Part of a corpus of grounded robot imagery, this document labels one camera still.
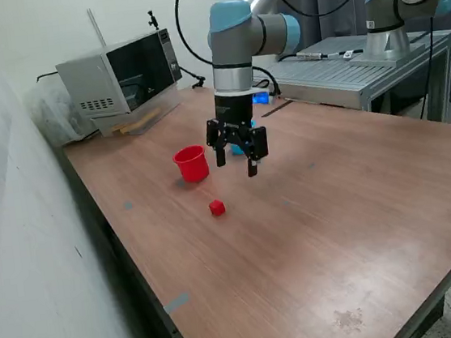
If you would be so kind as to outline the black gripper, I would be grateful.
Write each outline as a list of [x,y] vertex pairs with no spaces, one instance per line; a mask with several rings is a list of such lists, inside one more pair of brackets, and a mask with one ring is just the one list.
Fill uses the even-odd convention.
[[207,145],[215,150],[217,166],[226,164],[227,133],[242,131],[241,149],[247,156],[248,175],[257,175],[257,164],[268,152],[267,130],[264,126],[252,127],[253,103],[251,94],[235,96],[215,95],[215,119],[206,123]]

